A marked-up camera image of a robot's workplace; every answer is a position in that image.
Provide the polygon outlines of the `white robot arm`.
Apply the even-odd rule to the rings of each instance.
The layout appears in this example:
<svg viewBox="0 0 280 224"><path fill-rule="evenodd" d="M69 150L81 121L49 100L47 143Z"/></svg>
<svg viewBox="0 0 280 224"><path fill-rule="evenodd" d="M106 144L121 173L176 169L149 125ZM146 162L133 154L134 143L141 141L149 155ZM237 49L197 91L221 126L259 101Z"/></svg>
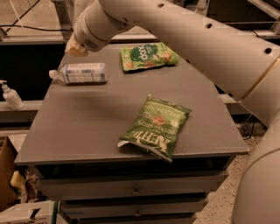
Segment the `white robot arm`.
<svg viewBox="0 0 280 224"><path fill-rule="evenodd" d="M280 224L280 47L166 0L94 0L66 52L85 56L139 26L267 126L235 197L232 224Z"/></svg>

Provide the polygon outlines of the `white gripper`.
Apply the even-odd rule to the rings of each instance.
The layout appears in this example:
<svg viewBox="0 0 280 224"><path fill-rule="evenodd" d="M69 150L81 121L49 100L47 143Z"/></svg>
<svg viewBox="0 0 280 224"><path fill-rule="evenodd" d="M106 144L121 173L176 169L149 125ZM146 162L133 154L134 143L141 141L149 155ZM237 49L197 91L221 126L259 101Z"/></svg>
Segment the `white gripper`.
<svg viewBox="0 0 280 224"><path fill-rule="evenodd" d="M77 18L73 36L67 41L65 53L75 57L86 57L88 51L97 52L108 44L92 34L86 23L86 12L83 11Z"/></svg>

